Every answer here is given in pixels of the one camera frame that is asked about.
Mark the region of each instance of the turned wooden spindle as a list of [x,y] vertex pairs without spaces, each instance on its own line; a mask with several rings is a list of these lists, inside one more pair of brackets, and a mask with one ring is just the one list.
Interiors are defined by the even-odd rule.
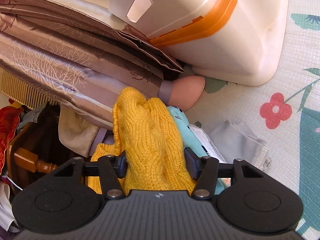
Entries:
[[39,160],[38,155],[21,147],[14,152],[14,162],[16,165],[31,172],[50,173],[58,167],[56,164]]

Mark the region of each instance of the yellow knitted sweater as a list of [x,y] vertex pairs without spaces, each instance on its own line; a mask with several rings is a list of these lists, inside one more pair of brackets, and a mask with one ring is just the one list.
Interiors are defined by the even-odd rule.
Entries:
[[[159,98],[146,98],[134,88],[125,88],[113,108],[115,144],[98,144],[91,161],[126,151],[128,170],[120,180],[126,194],[130,189],[187,190],[195,181],[186,169],[182,139],[166,106]],[[88,186],[101,194],[98,177]]]

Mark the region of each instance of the pink slipper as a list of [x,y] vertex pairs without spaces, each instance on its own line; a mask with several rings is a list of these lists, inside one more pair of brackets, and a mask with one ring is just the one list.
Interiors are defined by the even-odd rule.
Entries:
[[167,105],[187,111],[198,100],[204,84],[202,76],[186,76],[172,81],[172,93]]

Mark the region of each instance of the metal screw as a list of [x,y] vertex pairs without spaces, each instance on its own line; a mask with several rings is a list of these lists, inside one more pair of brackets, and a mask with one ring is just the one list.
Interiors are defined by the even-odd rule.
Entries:
[[114,197],[114,198],[120,197],[122,195],[122,191],[119,189],[111,189],[111,190],[108,190],[107,195],[109,197]]
[[208,197],[210,195],[210,192],[206,189],[197,189],[194,192],[195,196],[197,197]]

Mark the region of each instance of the orange trim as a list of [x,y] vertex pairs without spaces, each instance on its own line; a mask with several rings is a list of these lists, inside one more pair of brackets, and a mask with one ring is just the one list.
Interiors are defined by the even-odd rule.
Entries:
[[198,17],[193,23],[151,39],[150,42],[154,46],[171,46],[209,37],[228,22],[237,2],[238,0],[217,0],[211,11],[203,18]]

